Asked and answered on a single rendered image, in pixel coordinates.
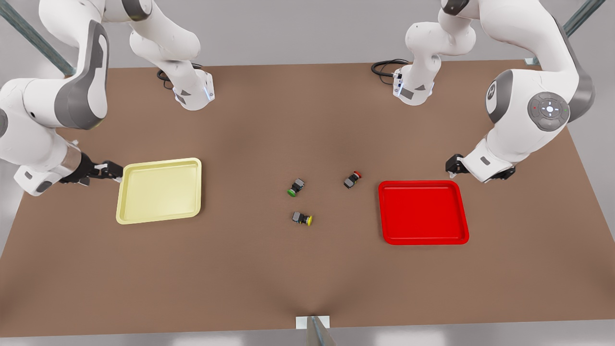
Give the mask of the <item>silver frame post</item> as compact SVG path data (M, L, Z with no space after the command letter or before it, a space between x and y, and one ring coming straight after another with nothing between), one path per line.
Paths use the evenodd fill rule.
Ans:
M306 330L306 346L337 346L329 327L329 315L295 318L295 328Z
M75 74L73 68L43 37L27 22L7 0L0 0L0 16L8 22L22 37L55 66L64 77Z
M547 12L556 18L565 37L570 38L597 11L606 9L612 0L541 0Z

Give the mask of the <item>red tray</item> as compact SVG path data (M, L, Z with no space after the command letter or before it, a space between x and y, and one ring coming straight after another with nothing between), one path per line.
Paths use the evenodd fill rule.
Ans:
M384 241L394 246L464 245L469 230L452 180L387 180L378 186Z

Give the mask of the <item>pale yellow tray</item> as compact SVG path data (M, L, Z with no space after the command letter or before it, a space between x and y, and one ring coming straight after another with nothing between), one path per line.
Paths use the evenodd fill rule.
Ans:
M202 162L197 158L125 166L117 199L121 225L191 218L201 210Z

